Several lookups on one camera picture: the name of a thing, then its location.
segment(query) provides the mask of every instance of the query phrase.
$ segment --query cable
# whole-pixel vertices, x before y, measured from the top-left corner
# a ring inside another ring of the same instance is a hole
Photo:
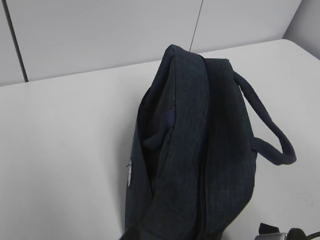
[[[3,5],[4,13],[5,13],[5,16],[6,16],[6,20],[8,22],[10,33],[11,33],[11,36],[12,36],[13,44],[14,44],[14,47],[15,47],[15,52],[16,52],[16,55],[17,55],[19,63],[20,63],[22,75],[23,75],[24,81],[27,83],[27,82],[29,82],[29,80],[28,80],[28,77],[27,77],[24,61],[22,60],[22,57],[21,57],[21,52],[20,52],[20,49],[19,49],[16,33],[15,33],[14,26],[13,26],[12,21],[11,21],[11,17],[10,17],[10,13],[9,13],[9,9],[8,9],[8,5],[7,5],[6,0],[2,0],[2,5]]]
[[[307,240],[315,239],[315,238],[320,238],[320,231],[310,234],[309,236],[306,237]]]

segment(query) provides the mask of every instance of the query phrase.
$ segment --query gray wall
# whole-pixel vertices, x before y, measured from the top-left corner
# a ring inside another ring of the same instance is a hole
[[[284,37],[320,59],[320,0],[303,0]]]
[[[281,39],[300,2],[203,0],[192,50],[203,52]],[[31,81],[159,60],[170,44],[189,49],[201,3],[7,1]]]

